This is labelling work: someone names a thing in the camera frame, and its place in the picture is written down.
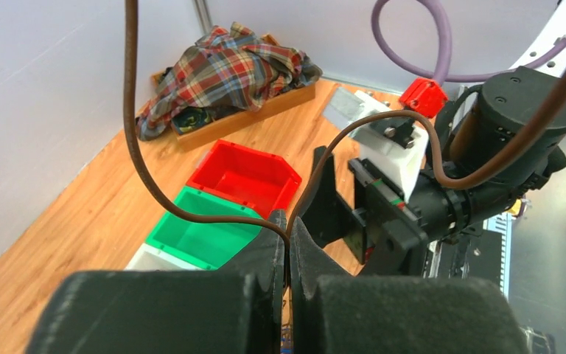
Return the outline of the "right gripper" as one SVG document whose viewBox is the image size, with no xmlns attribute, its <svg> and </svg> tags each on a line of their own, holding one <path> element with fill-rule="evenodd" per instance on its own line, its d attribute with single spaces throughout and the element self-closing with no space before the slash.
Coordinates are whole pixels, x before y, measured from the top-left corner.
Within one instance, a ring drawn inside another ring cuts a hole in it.
<svg viewBox="0 0 566 354">
<path fill-rule="evenodd" d="M 454 233 L 459 225 L 459 194 L 442 187 L 422 170 L 409 201 L 369 160 L 352 159 L 353 209 L 336 190 L 335 159 L 329 155 L 299 216 L 322 249 L 344 240 L 362 276 L 425 277 L 429 246 Z"/>
</svg>

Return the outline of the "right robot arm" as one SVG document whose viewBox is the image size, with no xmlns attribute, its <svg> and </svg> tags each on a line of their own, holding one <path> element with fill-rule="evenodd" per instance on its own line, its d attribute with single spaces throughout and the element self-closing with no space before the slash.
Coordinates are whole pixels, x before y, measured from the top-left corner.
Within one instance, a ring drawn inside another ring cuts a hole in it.
<svg viewBox="0 0 566 354">
<path fill-rule="evenodd" d="M 343 238 L 359 242 L 364 274 L 422 276 L 439 257 L 430 244 L 460 241 L 467 228 L 565 168 L 559 143 L 566 135 L 566 70 L 553 77 L 521 66 L 470 92 L 477 99 L 448 140 L 437 125 L 403 112 L 427 134 L 427 168 L 415 161 L 407 176 L 383 153 L 383 138 L 372 154 L 350 160 L 353 206 L 335 188 L 332 146 L 317 149 L 290 231 L 306 230 L 319 247 Z"/>
</svg>

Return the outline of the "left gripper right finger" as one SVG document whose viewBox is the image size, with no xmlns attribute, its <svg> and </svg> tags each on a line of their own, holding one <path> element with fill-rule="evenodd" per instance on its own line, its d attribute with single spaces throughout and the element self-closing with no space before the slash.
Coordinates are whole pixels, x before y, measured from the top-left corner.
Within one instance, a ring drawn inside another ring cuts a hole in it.
<svg viewBox="0 0 566 354">
<path fill-rule="evenodd" d="M 318 246 L 300 218 L 291 224 L 290 326 L 294 353 L 325 353 L 324 313 L 318 279 L 347 271 Z"/>
</svg>

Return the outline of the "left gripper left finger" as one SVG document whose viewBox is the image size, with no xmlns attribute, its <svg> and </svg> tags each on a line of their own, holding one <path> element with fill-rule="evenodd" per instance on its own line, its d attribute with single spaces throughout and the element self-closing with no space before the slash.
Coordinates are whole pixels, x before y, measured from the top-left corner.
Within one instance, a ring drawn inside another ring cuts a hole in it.
<svg viewBox="0 0 566 354">
<path fill-rule="evenodd" d="M 259 234 L 218 271 L 236 284 L 223 319 L 231 323 L 238 353 L 279 353 L 286 285 L 284 241 L 274 231 Z"/>
</svg>

